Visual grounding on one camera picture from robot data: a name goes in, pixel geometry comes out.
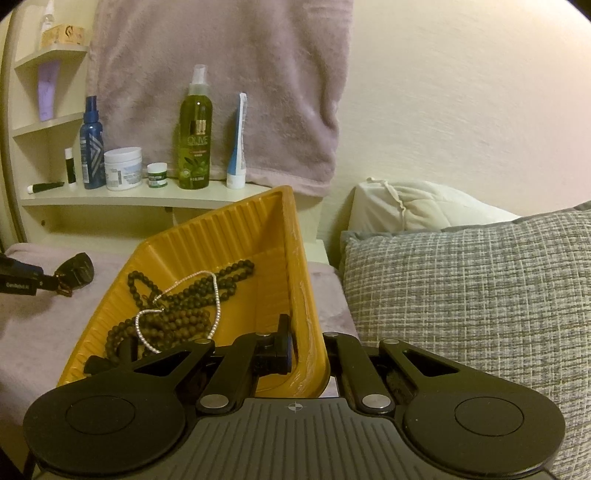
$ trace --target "blue spray bottle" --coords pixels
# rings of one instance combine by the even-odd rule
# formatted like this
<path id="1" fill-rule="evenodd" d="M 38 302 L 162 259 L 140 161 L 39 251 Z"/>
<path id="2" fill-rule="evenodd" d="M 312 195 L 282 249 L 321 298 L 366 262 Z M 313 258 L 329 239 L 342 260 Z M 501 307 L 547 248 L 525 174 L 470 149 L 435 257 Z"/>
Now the blue spray bottle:
<path id="1" fill-rule="evenodd" d="M 84 125 L 80 128 L 80 153 L 84 188 L 92 190 L 106 185 L 103 125 L 99 122 L 96 95 L 86 97 Z"/>

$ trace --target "bottle cap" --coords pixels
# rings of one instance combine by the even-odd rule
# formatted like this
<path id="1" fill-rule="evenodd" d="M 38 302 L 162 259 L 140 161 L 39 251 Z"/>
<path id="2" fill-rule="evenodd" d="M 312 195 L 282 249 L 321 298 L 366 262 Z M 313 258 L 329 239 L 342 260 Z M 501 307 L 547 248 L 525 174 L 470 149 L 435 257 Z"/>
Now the bottle cap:
<path id="1" fill-rule="evenodd" d="M 113 150 L 107 150 L 105 152 L 105 163 L 120 163 L 124 161 L 136 160 L 141 163 L 142 161 L 142 148 L 141 147 L 123 147 L 114 148 Z"/>
<path id="2" fill-rule="evenodd" d="M 96 95 L 86 97 L 84 123 L 93 124 L 99 121 L 99 111 L 96 109 Z"/>
<path id="3" fill-rule="evenodd" d="M 53 15 L 55 13 L 55 5 L 53 4 L 53 0 L 49 0 L 47 2 L 47 6 L 45 7 L 45 15 Z"/>
<path id="4" fill-rule="evenodd" d="M 168 164 L 161 161 L 156 163 L 148 164 L 147 171 L 148 173 L 166 173 L 168 170 Z"/>
<path id="5" fill-rule="evenodd" d="M 197 64 L 193 69 L 193 80 L 189 85 L 189 95 L 205 95 L 207 93 L 207 65 Z"/>
<path id="6" fill-rule="evenodd" d="M 246 175 L 232 175 L 228 173 L 226 176 L 226 187 L 232 190 L 243 189 L 246 185 Z"/>

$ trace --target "white jar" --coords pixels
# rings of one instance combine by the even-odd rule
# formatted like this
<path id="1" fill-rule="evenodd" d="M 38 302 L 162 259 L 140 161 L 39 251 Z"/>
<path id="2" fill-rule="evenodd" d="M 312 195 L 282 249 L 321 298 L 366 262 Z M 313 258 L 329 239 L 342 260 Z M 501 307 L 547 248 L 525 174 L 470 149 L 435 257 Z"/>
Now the white jar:
<path id="1" fill-rule="evenodd" d="M 142 149 L 116 148 L 105 152 L 107 188 L 118 192 L 142 183 Z"/>

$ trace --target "gray checkered pillow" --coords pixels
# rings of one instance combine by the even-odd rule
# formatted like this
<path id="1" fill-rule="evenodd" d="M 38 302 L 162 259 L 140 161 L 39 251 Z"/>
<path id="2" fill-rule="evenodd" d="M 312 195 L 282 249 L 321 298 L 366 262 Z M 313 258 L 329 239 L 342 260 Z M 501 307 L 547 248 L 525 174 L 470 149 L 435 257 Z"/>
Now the gray checkered pillow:
<path id="1" fill-rule="evenodd" d="M 366 345 L 400 338 L 543 393 L 567 424 L 554 473 L 591 478 L 591 202 L 343 239 L 343 288 Z"/>

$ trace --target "small green jar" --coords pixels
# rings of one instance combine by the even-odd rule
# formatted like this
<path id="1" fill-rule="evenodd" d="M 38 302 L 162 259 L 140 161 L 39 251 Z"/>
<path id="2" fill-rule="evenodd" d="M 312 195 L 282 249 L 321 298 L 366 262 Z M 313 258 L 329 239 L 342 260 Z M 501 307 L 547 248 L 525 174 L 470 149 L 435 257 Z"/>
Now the small green jar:
<path id="1" fill-rule="evenodd" d="M 166 180 L 166 170 L 168 165 L 164 162 L 151 163 L 148 165 L 148 187 L 151 189 L 159 189 L 165 187 L 168 181 Z"/>

